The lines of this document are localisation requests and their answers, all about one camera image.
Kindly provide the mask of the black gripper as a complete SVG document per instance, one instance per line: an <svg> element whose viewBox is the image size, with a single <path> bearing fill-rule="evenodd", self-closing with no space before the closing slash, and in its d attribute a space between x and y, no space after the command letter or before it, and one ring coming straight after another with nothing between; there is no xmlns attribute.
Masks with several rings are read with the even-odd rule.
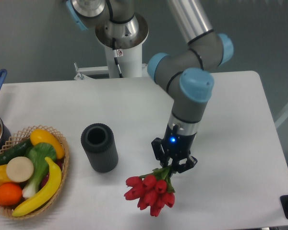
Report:
<svg viewBox="0 0 288 230"><path fill-rule="evenodd" d="M198 160L191 156L191 146L196 133L192 135L179 134L176 129L167 126L163 140L155 138L152 142L152 149L157 161L160 162L162 168L168 166L169 159L173 159L171 171L172 173L183 173L192 169Z"/></svg>

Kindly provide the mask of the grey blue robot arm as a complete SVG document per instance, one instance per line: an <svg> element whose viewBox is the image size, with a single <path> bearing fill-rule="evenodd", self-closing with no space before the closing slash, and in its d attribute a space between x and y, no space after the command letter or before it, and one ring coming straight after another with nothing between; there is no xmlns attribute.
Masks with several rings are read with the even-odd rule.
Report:
<svg viewBox="0 0 288 230"><path fill-rule="evenodd" d="M68 0L65 2L81 30L95 29L104 47L110 78L140 77L142 45L148 37L146 20L134 10L132 0ZM170 0L168 6L187 44L172 57L154 55L147 73L174 101L163 138L152 141L155 158L173 173L193 168L197 159L191 146L212 95L210 69L233 56L231 39L214 32L198 0Z"/></svg>

